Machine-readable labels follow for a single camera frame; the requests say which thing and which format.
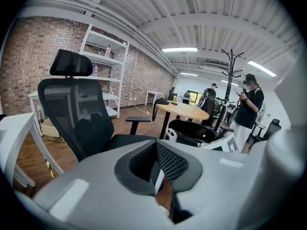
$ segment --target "red brick wall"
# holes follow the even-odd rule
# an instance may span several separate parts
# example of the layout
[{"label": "red brick wall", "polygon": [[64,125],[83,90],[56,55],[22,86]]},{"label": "red brick wall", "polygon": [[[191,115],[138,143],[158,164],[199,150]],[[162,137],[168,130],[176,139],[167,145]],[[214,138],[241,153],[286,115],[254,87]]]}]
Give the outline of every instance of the red brick wall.
[{"label": "red brick wall", "polygon": [[[49,69],[59,48],[79,52],[88,25],[70,20],[33,17],[18,19],[7,40],[0,68],[0,96],[3,113],[15,115],[31,111],[28,94],[37,90],[38,83],[50,78]],[[119,40],[100,29],[93,30]],[[98,49],[86,46],[87,51]],[[123,52],[117,52],[121,59]],[[98,65],[98,76],[111,77],[111,68]],[[130,93],[136,97],[135,104],[145,102],[146,90],[168,93],[174,77],[157,62],[137,48],[130,46],[126,61],[121,94],[121,106],[129,103]],[[101,81],[102,89],[108,92],[109,82]],[[111,84],[118,95],[119,83]]]}]

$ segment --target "fluorescent light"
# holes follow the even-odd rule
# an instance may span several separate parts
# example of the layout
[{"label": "fluorescent light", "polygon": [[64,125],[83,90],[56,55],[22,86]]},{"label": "fluorescent light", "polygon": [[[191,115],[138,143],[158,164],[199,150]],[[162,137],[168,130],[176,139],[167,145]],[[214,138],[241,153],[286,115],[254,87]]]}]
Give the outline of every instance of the fluorescent light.
[{"label": "fluorescent light", "polygon": [[249,61],[248,64],[257,67],[258,69],[264,71],[265,73],[268,73],[271,77],[276,77],[275,73],[272,73],[270,70],[267,70],[265,67],[255,63],[254,61]]},{"label": "fluorescent light", "polygon": [[184,72],[181,72],[180,74],[186,76],[186,75],[191,75],[191,76],[198,76],[197,74],[192,74],[192,73],[184,73]]},{"label": "fluorescent light", "polygon": [[163,48],[164,52],[184,52],[184,51],[192,51],[197,52],[197,48]]},{"label": "fluorescent light", "polygon": [[[228,83],[227,81],[225,81],[225,80],[222,80],[221,82],[225,82],[225,83]],[[235,86],[239,86],[238,84],[236,84],[236,83],[231,83],[232,85],[235,85]]]}]

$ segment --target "coat rack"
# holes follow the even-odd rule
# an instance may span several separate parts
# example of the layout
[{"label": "coat rack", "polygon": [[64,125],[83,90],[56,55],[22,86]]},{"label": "coat rack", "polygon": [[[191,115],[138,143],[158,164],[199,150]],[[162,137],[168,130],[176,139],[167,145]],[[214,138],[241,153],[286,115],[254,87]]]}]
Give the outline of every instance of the coat rack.
[{"label": "coat rack", "polygon": [[220,67],[222,68],[223,70],[227,71],[227,74],[225,72],[222,71],[222,73],[226,76],[228,76],[228,85],[227,85],[227,90],[226,90],[226,95],[225,95],[225,98],[223,99],[224,101],[224,104],[223,104],[223,107],[222,107],[222,110],[221,110],[221,113],[220,113],[220,116],[216,122],[216,125],[214,127],[214,131],[216,132],[217,129],[220,127],[220,124],[221,124],[221,121],[222,121],[222,118],[225,114],[225,111],[226,111],[226,106],[227,106],[227,102],[229,102],[229,94],[230,94],[230,90],[231,90],[231,83],[232,83],[232,78],[238,78],[238,77],[241,77],[241,75],[238,75],[238,76],[235,76],[234,74],[237,73],[237,72],[240,72],[240,71],[243,71],[243,70],[237,70],[237,71],[234,71],[234,64],[235,64],[235,61],[236,61],[236,58],[240,55],[243,54],[243,52],[241,54],[238,54],[236,57],[234,57],[233,55],[233,51],[232,49],[230,50],[230,55],[228,53],[226,53],[223,49],[222,51],[227,54],[228,58],[229,58],[229,61],[230,61],[230,68],[227,69],[227,68],[224,68],[224,67]]}]

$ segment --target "round table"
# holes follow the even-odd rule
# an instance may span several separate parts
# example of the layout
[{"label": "round table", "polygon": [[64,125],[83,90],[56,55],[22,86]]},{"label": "round table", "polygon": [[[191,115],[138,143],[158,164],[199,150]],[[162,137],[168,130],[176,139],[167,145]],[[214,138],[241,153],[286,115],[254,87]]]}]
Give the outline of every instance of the round table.
[{"label": "round table", "polygon": [[183,103],[177,103],[178,105],[168,104],[168,105],[161,105],[157,104],[157,107],[160,109],[166,111],[165,119],[163,122],[162,130],[160,139],[164,138],[165,130],[167,127],[167,123],[169,120],[169,115],[171,113],[176,114],[176,118],[180,118],[180,116],[187,117],[189,121],[192,121],[193,119],[198,120],[207,120],[210,116],[208,113],[201,109],[195,109],[194,106],[183,104]]}]

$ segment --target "wooden tabletop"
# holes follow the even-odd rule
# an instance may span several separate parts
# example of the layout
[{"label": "wooden tabletop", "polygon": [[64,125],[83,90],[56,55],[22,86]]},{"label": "wooden tabletop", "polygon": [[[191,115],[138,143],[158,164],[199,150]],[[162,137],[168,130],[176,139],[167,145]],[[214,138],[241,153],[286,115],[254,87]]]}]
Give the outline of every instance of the wooden tabletop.
[{"label": "wooden tabletop", "polygon": [[201,109],[195,109],[195,106],[178,103],[178,105],[173,105],[169,103],[168,105],[161,105],[157,104],[159,108],[169,113],[173,113],[179,116],[192,118],[192,119],[199,119],[199,120],[206,120],[209,118],[209,114]]}]

